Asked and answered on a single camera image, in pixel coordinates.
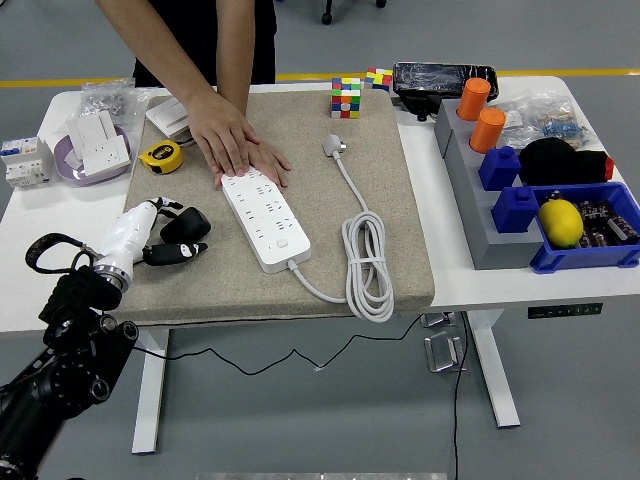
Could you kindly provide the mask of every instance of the black fabric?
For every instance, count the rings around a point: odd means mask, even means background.
[[[576,152],[560,138],[542,138],[520,152],[520,179],[529,186],[606,182],[607,154]]]
[[[255,1],[256,45],[251,83],[275,83],[277,25],[273,0]],[[209,84],[217,85],[218,17],[215,0],[189,0],[186,2],[150,0],[150,3]],[[162,86],[158,79],[138,60],[136,60],[133,77],[138,87]]]

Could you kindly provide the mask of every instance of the orange cup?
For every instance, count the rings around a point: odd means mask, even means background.
[[[469,122],[475,122],[487,103],[491,84],[484,78],[473,77],[467,80],[462,90],[458,116]]]
[[[487,153],[495,148],[502,133],[507,116],[497,108],[485,108],[480,112],[469,146],[478,153]]]

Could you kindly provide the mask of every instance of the rubik's cube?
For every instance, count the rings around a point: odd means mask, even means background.
[[[384,68],[370,68],[367,70],[367,76],[364,79],[364,86],[370,88],[379,88],[387,92],[391,88],[391,79],[393,72]]]
[[[331,118],[360,118],[360,79],[336,77],[331,83]]]

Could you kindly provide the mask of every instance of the yellow tape measure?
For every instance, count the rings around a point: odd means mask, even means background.
[[[139,155],[140,160],[154,173],[171,173],[184,162],[180,146],[163,140]]]

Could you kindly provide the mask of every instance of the wall socket panel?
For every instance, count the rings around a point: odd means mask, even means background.
[[[84,151],[84,174],[89,177],[108,172],[131,163],[124,137],[118,135],[95,147]]]
[[[528,318],[575,317],[579,315],[600,315],[602,303],[579,303],[573,305],[549,305],[529,307]]]
[[[259,170],[223,175],[222,190],[266,273],[285,270],[290,259],[311,258],[309,238],[276,184]]]

